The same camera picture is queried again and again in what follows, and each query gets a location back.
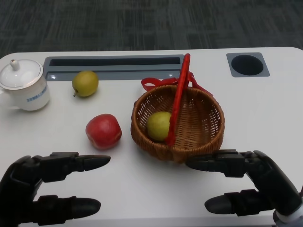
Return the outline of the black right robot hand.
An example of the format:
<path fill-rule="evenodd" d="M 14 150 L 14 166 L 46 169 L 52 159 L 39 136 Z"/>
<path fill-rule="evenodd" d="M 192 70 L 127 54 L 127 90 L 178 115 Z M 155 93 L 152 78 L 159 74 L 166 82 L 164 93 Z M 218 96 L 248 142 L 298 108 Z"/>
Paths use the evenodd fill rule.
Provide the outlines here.
<path fill-rule="evenodd" d="M 220 172 L 225 177 L 242 178 L 247 175 L 254 183 L 254 189 L 225 193 L 207 200 L 205 207 L 211 213 L 248 216 L 276 210 L 289 216 L 301 206 L 301 196 L 293 183 L 261 151 L 222 149 L 210 155 L 190 157 L 186 165 L 195 170 Z"/>

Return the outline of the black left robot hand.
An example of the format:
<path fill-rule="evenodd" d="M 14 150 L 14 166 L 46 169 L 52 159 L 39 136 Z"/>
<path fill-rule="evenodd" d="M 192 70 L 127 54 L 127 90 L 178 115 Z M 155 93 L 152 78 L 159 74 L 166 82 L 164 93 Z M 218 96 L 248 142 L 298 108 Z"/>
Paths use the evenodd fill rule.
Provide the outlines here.
<path fill-rule="evenodd" d="M 63 181 L 72 172 L 94 170 L 110 160 L 106 155 L 81 156 L 77 152 L 54 152 L 46 157 L 18 159 L 0 181 L 0 225 L 56 225 L 97 213 L 101 203 L 91 198 L 59 198 L 56 195 L 41 196 L 37 201 L 34 198 L 42 183 Z"/>

